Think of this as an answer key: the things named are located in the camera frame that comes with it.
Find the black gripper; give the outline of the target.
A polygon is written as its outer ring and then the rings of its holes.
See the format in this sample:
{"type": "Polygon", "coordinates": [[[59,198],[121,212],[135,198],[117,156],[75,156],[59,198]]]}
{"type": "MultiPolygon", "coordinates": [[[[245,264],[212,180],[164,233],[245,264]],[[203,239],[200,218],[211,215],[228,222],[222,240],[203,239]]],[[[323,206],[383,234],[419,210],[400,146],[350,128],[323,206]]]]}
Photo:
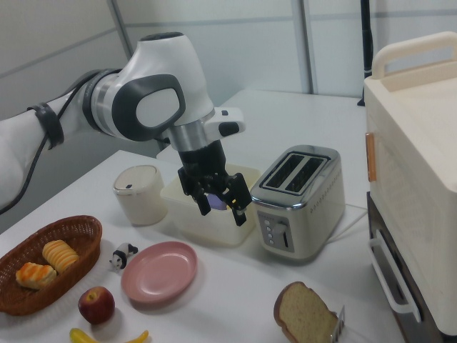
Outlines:
{"type": "Polygon", "coordinates": [[[194,150],[180,151],[182,167],[179,179],[185,195],[191,195],[202,216],[211,211],[206,193],[222,194],[222,199],[231,208],[238,227],[246,222],[246,208],[251,203],[251,194],[241,173],[228,175],[225,169],[226,156],[220,140],[194,150]]]}

